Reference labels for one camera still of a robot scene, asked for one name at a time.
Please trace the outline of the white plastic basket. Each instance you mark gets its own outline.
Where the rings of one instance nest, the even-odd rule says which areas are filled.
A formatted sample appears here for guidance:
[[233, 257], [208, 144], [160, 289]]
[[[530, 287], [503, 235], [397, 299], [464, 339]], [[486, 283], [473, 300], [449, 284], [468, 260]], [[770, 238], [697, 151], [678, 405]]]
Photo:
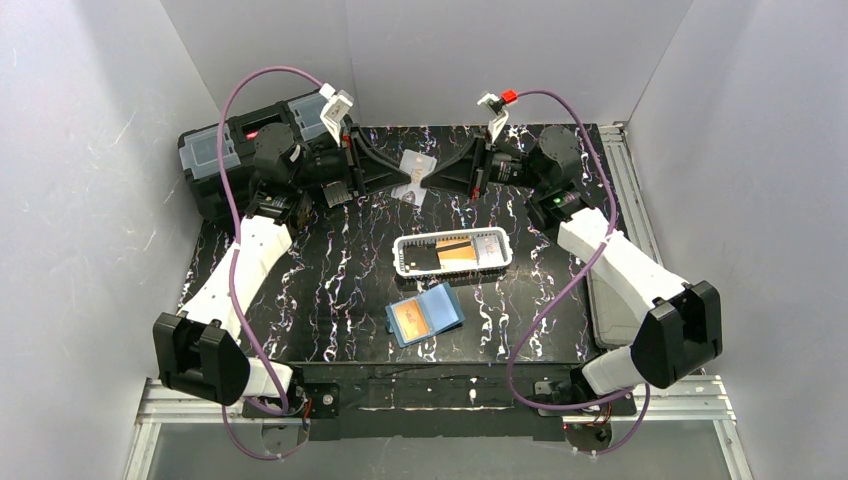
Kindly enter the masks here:
[[394, 241], [392, 254], [402, 278], [499, 271], [513, 262], [509, 236], [500, 227], [405, 235]]

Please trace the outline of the orange credit card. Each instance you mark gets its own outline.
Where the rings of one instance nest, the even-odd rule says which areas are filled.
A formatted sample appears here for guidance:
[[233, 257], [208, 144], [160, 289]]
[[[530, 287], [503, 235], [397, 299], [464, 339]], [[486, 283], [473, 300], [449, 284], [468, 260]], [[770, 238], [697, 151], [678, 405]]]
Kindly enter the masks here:
[[410, 299], [396, 304], [393, 313], [405, 342], [412, 342], [430, 333], [417, 300]]

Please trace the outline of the blue leather card holder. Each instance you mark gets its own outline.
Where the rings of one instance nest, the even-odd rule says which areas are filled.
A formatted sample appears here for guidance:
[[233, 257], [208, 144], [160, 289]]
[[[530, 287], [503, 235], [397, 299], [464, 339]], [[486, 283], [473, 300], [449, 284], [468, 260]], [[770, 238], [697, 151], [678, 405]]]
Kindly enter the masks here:
[[[393, 307], [400, 302], [410, 299], [418, 301], [425, 320], [429, 325], [430, 333], [412, 342], [405, 342], [397, 325]], [[385, 307], [385, 313], [387, 315], [386, 330], [395, 337], [398, 345], [402, 348], [456, 328], [465, 321], [465, 315], [461, 309], [456, 292], [447, 282], [441, 283], [416, 296], [390, 304]]]

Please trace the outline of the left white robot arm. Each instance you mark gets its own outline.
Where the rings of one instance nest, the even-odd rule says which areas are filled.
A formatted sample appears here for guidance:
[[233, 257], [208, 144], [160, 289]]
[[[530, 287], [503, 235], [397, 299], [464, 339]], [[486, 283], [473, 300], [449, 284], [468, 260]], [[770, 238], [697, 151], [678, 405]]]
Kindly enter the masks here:
[[288, 124], [271, 123], [254, 139], [257, 183], [251, 202], [240, 211], [228, 179], [226, 161], [234, 154], [230, 139], [228, 124], [222, 124], [192, 131], [183, 140], [185, 145], [213, 142], [234, 239], [198, 293], [177, 313], [163, 313], [154, 323], [159, 377], [169, 389], [223, 406], [244, 400], [284, 416], [295, 372], [269, 360], [245, 311], [309, 218], [309, 189], [320, 186], [328, 205], [335, 206], [410, 177], [374, 150], [357, 124], [343, 126], [339, 145], [331, 148], [301, 140]]

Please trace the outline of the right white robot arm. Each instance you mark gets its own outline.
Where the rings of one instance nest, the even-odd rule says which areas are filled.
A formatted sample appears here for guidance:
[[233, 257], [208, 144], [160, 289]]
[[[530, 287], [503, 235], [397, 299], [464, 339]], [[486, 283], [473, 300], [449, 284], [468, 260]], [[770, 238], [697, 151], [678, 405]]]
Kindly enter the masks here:
[[584, 126], [549, 126], [527, 152], [493, 133], [477, 133], [422, 180], [427, 188], [470, 198], [491, 183], [529, 189], [525, 205], [534, 228], [583, 263], [570, 283], [597, 275], [639, 322], [629, 344], [572, 369], [548, 394], [518, 392], [512, 353], [506, 383], [517, 402], [547, 411], [582, 410], [622, 398], [639, 384], [668, 388], [722, 354], [718, 290], [666, 270], [618, 230], [616, 197]]

